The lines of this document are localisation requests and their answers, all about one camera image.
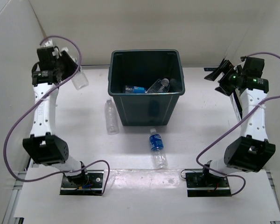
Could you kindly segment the clear bottle white blue label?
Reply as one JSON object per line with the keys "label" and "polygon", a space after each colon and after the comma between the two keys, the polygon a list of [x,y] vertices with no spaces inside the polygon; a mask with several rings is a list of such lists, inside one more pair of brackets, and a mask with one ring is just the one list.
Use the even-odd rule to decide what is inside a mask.
{"label": "clear bottle white blue label", "polygon": [[71,81],[76,90],[80,90],[89,85],[89,81],[82,69],[82,66],[79,67],[79,71],[71,78]]}

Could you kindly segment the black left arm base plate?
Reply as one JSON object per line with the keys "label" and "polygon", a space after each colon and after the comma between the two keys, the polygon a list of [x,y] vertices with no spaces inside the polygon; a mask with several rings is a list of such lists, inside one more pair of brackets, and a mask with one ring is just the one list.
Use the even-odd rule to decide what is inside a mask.
{"label": "black left arm base plate", "polygon": [[87,177],[83,183],[70,182],[63,175],[59,195],[61,196],[100,196],[103,191],[103,170],[87,170]]}

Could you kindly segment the clear unlabelled plastic bottle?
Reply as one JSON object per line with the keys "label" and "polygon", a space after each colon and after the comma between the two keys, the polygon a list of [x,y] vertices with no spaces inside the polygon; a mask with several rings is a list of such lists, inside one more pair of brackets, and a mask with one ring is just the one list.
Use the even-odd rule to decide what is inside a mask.
{"label": "clear unlabelled plastic bottle", "polygon": [[119,133],[117,110],[111,98],[107,99],[105,103],[105,122],[106,130],[109,135]]}

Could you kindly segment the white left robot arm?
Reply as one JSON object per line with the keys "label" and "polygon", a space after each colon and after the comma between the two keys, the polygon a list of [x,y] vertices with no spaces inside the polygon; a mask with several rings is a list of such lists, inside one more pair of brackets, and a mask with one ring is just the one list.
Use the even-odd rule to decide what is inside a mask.
{"label": "white left robot arm", "polygon": [[37,49],[37,55],[39,61],[32,68],[32,85],[39,105],[30,136],[22,141],[23,147],[36,164],[52,166],[63,171],[69,182],[85,186],[89,181],[85,165],[70,156],[68,144],[56,134],[56,99],[58,84],[74,71],[77,74],[72,82],[77,90],[88,86],[88,79],[67,48],[46,43]]}

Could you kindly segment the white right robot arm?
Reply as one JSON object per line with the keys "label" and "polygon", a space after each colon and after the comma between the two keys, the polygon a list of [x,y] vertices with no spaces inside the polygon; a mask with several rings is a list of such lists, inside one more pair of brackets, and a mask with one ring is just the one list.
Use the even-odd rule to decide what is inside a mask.
{"label": "white right robot arm", "polygon": [[206,80],[214,81],[219,75],[216,91],[233,100],[235,113],[241,122],[240,136],[225,150],[220,160],[208,161],[200,175],[204,186],[210,187],[229,174],[236,172],[259,172],[275,153],[276,146],[269,143],[265,127],[265,105],[269,81],[263,79],[265,61],[248,57],[243,64],[234,66],[229,60],[220,65]]}

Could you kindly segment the clear bottle apple label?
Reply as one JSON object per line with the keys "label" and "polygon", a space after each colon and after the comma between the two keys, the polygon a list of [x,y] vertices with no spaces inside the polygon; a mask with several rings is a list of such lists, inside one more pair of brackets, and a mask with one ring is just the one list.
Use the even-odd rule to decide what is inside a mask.
{"label": "clear bottle apple label", "polygon": [[152,86],[148,88],[146,93],[167,93],[170,88],[170,83],[167,78],[158,79]]}

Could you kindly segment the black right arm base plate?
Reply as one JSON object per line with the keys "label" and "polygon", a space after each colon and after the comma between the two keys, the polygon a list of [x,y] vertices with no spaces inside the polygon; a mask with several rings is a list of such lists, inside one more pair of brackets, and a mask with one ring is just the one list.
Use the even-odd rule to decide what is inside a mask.
{"label": "black right arm base plate", "polygon": [[206,177],[202,170],[183,169],[181,178],[186,181],[187,197],[231,196],[227,178]]}

